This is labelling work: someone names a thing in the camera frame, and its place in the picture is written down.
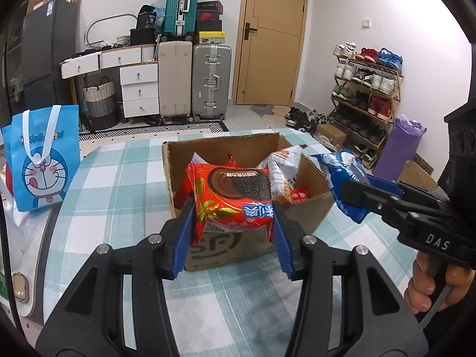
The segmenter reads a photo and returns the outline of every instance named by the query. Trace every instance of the purple bag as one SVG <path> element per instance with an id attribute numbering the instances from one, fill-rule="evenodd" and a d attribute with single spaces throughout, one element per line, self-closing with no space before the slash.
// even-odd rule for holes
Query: purple bag
<path id="1" fill-rule="evenodd" d="M 420 123 L 408 121 L 404 115 L 402 118 L 396 118 L 384 151 L 372 171 L 373 175 L 386 181 L 397 180 L 405 162 L 415 156 L 426 131 Z"/>

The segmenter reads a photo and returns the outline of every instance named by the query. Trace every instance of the metal screw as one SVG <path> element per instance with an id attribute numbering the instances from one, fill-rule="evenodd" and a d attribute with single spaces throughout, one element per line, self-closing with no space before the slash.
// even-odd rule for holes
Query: metal screw
<path id="1" fill-rule="evenodd" d="M 96 248 L 96 252 L 98 254 L 105 254 L 106 252 L 109 251 L 109 246 L 107 244 L 100 244 L 97 248 Z"/>
<path id="2" fill-rule="evenodd" d="M 317 237 L 314 235 L 306 235 L 302 238 L 302 241 L 305 244 L 316 244 L 317 243 Z"/>
<path id="3" fill-rule="evenodd" d="M 158 244 L 162 241 L 162 236 L 159 234 L 152 234 L 149 236 L 148 240 L 151 244 Z"/>
<path id="4" fill-rule="evenodd" d="M 365 245 L 358 245 L 356 247 L 356 252 L 359 254 L 359 255 L 367 255 L 368 254 L 368 248 L 365 247 Z"/>

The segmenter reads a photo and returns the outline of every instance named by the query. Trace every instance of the doraemon character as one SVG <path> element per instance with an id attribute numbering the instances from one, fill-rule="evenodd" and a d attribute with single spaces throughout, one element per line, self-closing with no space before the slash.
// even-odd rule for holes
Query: doraemon character
<path id="1" fill-rule="evenodd" d="M 32 151 L 32 157 L 41 158 L 43 146 Z M 47 206 L 65 198 L 64 187 L 68 181 L 68 167 L 63 156 L 55 149 L 51 149 L 47 156 L 38 165 L 29 157 L 23 163 L 23 178 L 25 187 L 35 197 L 33 208 Z"/>

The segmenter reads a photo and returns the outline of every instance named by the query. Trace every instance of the blue snack package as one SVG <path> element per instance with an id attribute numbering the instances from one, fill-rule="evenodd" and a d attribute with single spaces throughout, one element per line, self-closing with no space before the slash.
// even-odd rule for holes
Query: blue snack package
<path id="1" fill-rule="evenodd" d="M 356 160 L 350 150 L 316 154 L 311 157 L 315 157 L 319 161 L 322 174 L 328 182 L 329 189 L 339 209 L 356 223 L 362 223 L 369 211 L 344 203 L 340 196 L 340 187 L 345 181 L 354 180 L 364 184 L 370 184 L 367 174 L 360 162 Z"/>

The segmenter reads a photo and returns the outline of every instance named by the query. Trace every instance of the human hand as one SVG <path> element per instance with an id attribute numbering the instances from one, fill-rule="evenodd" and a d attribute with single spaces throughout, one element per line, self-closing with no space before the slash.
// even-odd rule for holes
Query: human hand
<path id="1" fill-rule="evenodd" d="M 431 308 L 430 295 L 435 291 L 435 280 L 428 276 L 431 256 L 418 252 L 413 262 L 413 277 L 408 282 L 404 298 L 410 306 L 413 314 L 420 311 L 426 313 Z M 438 311 L 455 305 L 463 299 L 469 290 L 475 277 L 475 271 L 469 267 L 458 267 L 450 264 L 446 271 L 446 282 L 454 285 L 446 300 L 441 304 Z"/>

